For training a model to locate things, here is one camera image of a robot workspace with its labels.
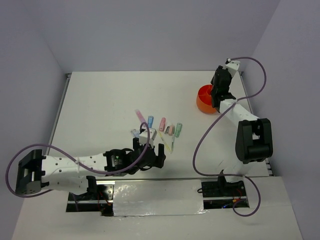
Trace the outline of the clear green pen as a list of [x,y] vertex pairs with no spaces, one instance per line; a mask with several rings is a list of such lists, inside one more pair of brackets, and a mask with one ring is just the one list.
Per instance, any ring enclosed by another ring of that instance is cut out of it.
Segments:
[[174,151],[174,144],[175,144],[175,135],[172,134],[172,136],[171,136],[171,152]]

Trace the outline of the clear yellow pen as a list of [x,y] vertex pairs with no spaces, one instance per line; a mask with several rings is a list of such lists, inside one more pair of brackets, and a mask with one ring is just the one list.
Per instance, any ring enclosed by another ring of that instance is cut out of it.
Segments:
[[165,138],[163,137],[163,134],[161,131],[158,132],[158,135],[160,137],[160,139],[163,142],[163,145],[166,147],[166,149],[168,150],[168,152],[171,154],[172,153],[172,149],[169,147],[168,143],[166,142]]

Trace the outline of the green correction tape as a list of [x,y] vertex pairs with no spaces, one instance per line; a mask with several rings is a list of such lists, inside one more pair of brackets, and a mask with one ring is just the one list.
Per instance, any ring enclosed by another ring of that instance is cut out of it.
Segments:
[[180,122],[178,122],[178,123],[176,124],[176,126],[175,126],[175,132],[174,132],[174,135],[175,135],[176,138],[178,138],[178,137],[180,136],[182,127],[183,127],[183,125],[182,125]]

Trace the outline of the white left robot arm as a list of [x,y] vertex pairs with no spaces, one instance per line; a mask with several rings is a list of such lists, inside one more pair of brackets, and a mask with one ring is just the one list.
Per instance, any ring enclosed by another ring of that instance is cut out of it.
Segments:
[[70,158],[44,155],[34,149],[18,163],[14,193],[26,198],[43,190],[82,195],[91,200],[97,196],[97,178],[124,177],[151,168],[161,169],[166,159],[165,146],[155,147],[135,137],[132,148],[112,149],[97,155]]

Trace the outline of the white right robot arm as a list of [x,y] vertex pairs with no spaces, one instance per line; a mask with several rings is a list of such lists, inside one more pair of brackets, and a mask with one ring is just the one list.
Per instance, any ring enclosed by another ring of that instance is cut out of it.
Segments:
[[218,66],[211,80],[212,107],[237,128],[237,160],[222,171],[227,177],[217,184],[217,190],[223,196],[228,196],[235,190],[234,181],[239,175],[247,174],[254,162],[263,162],[273,155],[271,121],[249,112],[230,92],[232,79],[238,70],[236,65],[237,62]]

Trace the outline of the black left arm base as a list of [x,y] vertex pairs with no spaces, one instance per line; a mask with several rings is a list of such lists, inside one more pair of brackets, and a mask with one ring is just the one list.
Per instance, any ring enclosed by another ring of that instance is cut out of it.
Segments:
[[113,217],[115,184],[98,184],[94,176],[87,176],[88,186],[82,194],[69,193],[66,212],[99,212],[101,216]]

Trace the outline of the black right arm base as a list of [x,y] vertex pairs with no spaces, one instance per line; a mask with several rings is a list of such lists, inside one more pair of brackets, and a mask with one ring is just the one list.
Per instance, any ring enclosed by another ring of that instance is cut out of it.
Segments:
[[201,176],[205,179],[201,180],[197,193],[202,195],[205,210],[249,207],[242,177],[229,176],[223,172],[202,173]]

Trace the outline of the orange round organizer container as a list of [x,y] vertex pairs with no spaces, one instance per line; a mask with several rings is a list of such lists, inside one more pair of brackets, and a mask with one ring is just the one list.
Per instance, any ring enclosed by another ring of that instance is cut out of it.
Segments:
[[202,86],[198,92],[196,97],[196,105],[197,108],[204,114],[212,115],[217,113],[217,110],[212,106],[212,91],[213,86],[211,84],[207,84]]

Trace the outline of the silver foil sheet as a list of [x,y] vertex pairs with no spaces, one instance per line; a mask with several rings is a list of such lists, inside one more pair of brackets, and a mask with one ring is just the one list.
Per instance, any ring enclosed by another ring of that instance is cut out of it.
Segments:
[[117,181],[113,192],[113,214],[117,217],[186,216],[205,213],[198,193],[201,181]]

